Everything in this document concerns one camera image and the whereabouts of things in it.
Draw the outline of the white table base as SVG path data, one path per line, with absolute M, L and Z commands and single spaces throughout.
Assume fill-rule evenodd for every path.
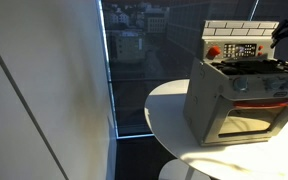
M 167 162 L 159 173 L 158 180 L 211 180 L 184 162 L 174 159 Z

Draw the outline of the round white table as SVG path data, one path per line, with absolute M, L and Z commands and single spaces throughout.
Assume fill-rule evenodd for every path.
M 174 159 L 210 179 L 288 180 L 288 123 L 267 142 L 202 147 L 183 117 L 187 87 L 186 80 L 167 82 L 155 88 L 145 102 L 149 128 Z

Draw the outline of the grey toy stove oven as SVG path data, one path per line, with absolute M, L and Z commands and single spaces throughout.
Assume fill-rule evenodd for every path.
M 263 142 L 288 122 L 288 61 L 276 21 L 206 20 L 183 114 L 202 146 Z

